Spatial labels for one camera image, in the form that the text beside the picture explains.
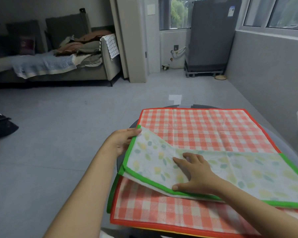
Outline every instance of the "green foliage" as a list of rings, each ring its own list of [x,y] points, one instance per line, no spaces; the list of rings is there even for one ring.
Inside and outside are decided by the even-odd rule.
[[[171,0],[171,28],[186,28],[188,8],[184,7],[184,0]]]

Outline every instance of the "white checkered towel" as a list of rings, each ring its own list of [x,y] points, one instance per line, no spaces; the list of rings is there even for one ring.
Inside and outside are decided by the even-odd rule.
[[[115,34],[110,34],[110,35],[103,36],[103,38],[107,42],[110,58],[113,59],[114,57],[119,55],[116,35]]]

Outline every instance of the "sticker label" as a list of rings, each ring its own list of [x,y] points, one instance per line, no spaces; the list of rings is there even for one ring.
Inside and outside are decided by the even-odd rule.
[[[234,15],[235,6],[231,6],[228,10],[228,17],[232,17]]]

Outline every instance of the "brown blanket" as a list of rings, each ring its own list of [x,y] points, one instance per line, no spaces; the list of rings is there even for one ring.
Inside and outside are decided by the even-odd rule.
[[[76,53],[79,48],[82,48],[85,43],[99,41],[102,36],[106,36],[109,34],[112,34],[112,32],[107,30],[98,30],[95,32],[88,33],[79,39],[75,39],[75,42],[70,42],[64,45],[63,47],[60,47],[56,51],[55,55],[56,56],[71,55],[73,53]]]

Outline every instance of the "throw blanket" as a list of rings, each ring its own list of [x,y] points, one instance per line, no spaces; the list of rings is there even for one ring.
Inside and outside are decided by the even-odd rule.
[[[76,56],[56,57],[53,52],[34,56],[14,56],[11,59],[13,70],[18,77],[28,79],[44,74],[59,74],[76,69]]]

